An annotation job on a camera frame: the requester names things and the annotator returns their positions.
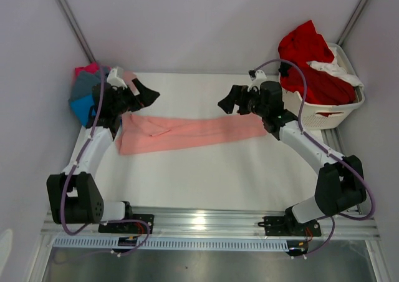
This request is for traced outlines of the salmon pink t shirt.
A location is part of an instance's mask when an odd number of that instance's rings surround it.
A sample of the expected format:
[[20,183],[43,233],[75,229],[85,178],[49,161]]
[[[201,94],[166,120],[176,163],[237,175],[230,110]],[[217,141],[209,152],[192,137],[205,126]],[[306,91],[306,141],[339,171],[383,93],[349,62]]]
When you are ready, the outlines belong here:
[[163,152],[237,142],[267,134],[256,115],[228,115],[214,119],[175,119],[122,115],[116,139],[121,155]]

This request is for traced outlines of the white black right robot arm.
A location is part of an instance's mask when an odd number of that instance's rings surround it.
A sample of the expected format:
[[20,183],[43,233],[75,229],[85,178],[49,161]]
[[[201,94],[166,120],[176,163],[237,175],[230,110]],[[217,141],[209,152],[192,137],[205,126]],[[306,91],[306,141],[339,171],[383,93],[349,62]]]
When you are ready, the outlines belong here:
[[288,233],[298,235],[307,223],[337,215],[366,200],[361,161],[311,137],[298,117],[285,109],[280,83],[265,81],[258,87],[233,85],[218,106],[227,114],[237,107],[240,115],[259,116],[266,131],[299,154],[317,174],[314,195],[285,211],[284,228]]

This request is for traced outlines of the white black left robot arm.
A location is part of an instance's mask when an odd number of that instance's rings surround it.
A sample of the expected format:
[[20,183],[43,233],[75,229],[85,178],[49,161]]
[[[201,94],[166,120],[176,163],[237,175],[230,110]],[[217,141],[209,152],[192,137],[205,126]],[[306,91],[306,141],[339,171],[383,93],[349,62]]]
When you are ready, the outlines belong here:
[[59,174],[47,179],[52,219],[56,224],[94,224],[112,221],[122,233],[134,226],[128,202],[106,202],[95,182],[101,160],[119,130],[125,112],[136,112],[153,104],[160,93],[134,78],[131,88],[101,82],[91,93],[70,103],[85,130],[85,140],[77,156]]

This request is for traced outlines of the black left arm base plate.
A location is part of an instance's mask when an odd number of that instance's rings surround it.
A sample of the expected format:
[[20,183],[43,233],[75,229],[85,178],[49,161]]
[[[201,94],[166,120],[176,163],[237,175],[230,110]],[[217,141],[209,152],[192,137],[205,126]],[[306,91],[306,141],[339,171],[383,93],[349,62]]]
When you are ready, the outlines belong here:
[[128,219],[135,220],[134,223],[108,223],[107,225],[99,225],[99,233],[109,234],[136,234],[142,235],[147,234],[148,230],[143,223],[138,223],[137,220],[145,222],[150,228],[150,234],[152,234],[153,224],[155,216],[154,214],[133,214]]

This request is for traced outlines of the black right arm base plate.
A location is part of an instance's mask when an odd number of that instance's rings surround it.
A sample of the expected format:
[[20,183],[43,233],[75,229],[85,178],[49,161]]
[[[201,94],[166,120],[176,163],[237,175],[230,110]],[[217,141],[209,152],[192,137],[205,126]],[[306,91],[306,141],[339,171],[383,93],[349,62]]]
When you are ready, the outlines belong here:
[[288,216],[264,216],[257,225],[264,229],[266,236],[320,237],[322,235],[320,225],[316,220],[298,223]]

